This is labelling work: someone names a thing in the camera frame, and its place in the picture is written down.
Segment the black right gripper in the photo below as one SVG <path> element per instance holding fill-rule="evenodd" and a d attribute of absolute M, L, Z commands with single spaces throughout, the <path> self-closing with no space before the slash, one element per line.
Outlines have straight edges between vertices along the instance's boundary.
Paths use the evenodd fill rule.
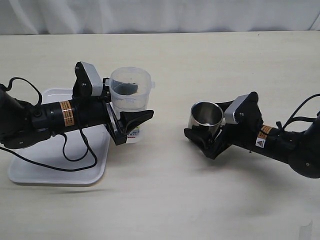
<path fill-rule="evenodd" d="M 225 112 L 234 101 L 216 102 L 215 104 Z M 207 128 L 194 126 L 184 129 L 184 136 L 196 144 L 209 159 L 216 159 L 218 155 L 230 146 L 240 146 L 240 124 L 226 124 L 219 127 L 215 133 Z"/>

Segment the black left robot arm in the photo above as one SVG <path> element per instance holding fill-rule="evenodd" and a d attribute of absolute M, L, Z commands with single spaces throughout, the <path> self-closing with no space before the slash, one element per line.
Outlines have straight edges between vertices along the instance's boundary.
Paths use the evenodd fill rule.
<path fill-rule="evenodd" d="M 116 116 L 112 109 L 110 88 L 103 85 L 100 95 L 89 94 L 89 83 L 75 83 L 71 99 L 37 104 L 11 97 L 8 86 L 0 86 L 0 143 L 8 149 L 23 149 L 56 135 L 104 125 L 116 145 L 126 143 L 128 134 L 150 120 L 153 110 L 122 111 Z"/>

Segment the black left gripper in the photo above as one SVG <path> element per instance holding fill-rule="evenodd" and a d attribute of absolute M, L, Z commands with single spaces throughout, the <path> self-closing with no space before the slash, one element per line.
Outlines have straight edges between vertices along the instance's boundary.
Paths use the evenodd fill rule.
<path fill-rule="evenodd" d="M 127 135 L 133 131 L 136 127 L 143 124 L 144 122 L 150 120 L 153 115 L 153 110 L 143 110 L 135 112 L 125 112 L 120 113 L 120 120 L 111 105 L 111 92 L 109 86 L 109 77 L 104 77 L 102 79 L 103 90 L 102 90 L 102 103 L 105 107 L 105 113 L 107 115 L 106 123 L 104 124 L 106 130 L 108 131 L 110 137 L 113 139 L 116 145 L 122 145 L 127 142 Z M 114 91 L 119 95 L 133 95 L 137 93 L 139 86 L 135 83 L 119 83 L 114 87 Z"/>

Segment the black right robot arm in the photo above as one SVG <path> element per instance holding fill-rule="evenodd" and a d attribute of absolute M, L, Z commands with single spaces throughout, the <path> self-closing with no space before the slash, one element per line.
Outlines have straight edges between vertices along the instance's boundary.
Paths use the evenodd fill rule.
<path fill-rule="evenodd" d="M 276 127 L 264 124 L 258 95 L 251 92 L 233 101 L 199 101 L 190 110 L 184 135 L 214 160 L 238 146 L 289 165 L 311 179 L 320 177 L 320 117 L 296 116 Z"/>

